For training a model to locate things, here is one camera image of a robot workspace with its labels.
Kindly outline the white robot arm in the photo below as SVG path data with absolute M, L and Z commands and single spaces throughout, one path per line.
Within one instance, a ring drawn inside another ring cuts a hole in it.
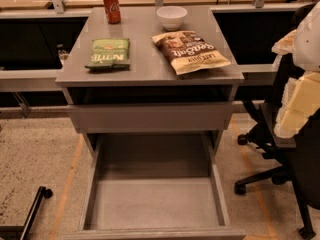
M 274 126 L 277 137 L 291 138 L 320 108 L 320 2 L 272 51 L 279 55 L 291 54 L 293 64 L 303 70 L 298 79 L 290 77 L 285 84 Z

